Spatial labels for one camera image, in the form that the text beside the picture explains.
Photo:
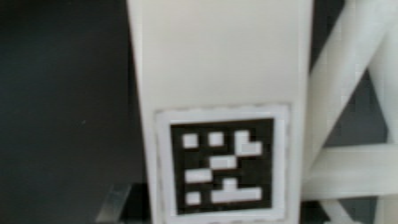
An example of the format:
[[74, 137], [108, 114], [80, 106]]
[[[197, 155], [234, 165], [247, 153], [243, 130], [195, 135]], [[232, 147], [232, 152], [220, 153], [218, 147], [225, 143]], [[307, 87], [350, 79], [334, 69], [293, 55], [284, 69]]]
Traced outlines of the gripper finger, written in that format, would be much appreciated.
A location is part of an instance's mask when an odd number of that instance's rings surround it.
[[112, 224], [120, 221], [129, 191], [129, 184], [112, 185], [96, 216], [96, 224]]

